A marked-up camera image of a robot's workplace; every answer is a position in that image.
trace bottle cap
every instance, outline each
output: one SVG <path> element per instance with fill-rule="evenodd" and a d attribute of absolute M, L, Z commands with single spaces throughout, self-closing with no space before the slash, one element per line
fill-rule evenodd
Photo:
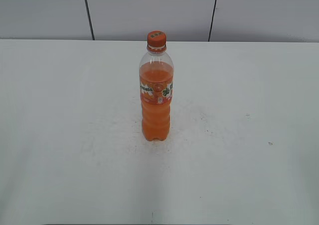
<path fill-rule="evenodd" d="M 148 34 L 148 50 L 155 53 L 161 53 L 166 50 L 166 34 L 155 30 Z"/>

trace orange soda bottle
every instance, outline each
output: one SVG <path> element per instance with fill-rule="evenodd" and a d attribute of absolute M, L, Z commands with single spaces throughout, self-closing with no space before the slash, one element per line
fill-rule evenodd
<path fill-rule="evenodd" d="M 147 40 L 148 51 L 140 63 L 142 130 L 149 141 L 165 140 L 170 125 L 174 66 L 166 53 L 164 32 L 152 31 Z"/>

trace table surface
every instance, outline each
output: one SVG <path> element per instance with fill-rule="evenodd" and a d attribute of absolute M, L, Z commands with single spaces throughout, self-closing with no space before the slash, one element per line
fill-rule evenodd
<path fill-rule="evenodd" d="M 141 133 L 141 41 L 0 40 L 0 224 L 319 224 L 319 44 L 168 42 L 171 130 Z"/>

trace liquid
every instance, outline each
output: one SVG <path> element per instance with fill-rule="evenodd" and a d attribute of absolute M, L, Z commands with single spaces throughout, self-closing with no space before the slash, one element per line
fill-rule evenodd
<path fill-rule="evenodd" d="M 150 83 L 163 83 L 172 80 L 173 68 L 164 62 L 152 61 L 140 67 L 140 77 Z M 170 101 L 152 105 L 142 100 L 142 129 L 147 140 L 164 140 L 170 126 Z"/>

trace white wall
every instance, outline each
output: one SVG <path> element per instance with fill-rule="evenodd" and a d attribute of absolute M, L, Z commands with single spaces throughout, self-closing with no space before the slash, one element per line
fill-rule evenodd
<path fill-rule="evenodd" d="M 0 0 L 0 37 L 91 39 L 84 0 Z"/>
<path fill-rule="evenodd" d="M 319 42 L 319 0 L 217 0 L 210 41 Z"/>
<path fill-rule="evenodd" d="M 88 0 L 96 39 L 207 41 L 215 0 Z M 91 39 L 84 0 L 0 0 L 0 38 Z M 217 0 L 210 41 L 319 42 L 319 0 Z"/>
<path fill-rule="evenodd" d="M 208 41 L 214 0 L 88 0 L 95 39 Z"/>

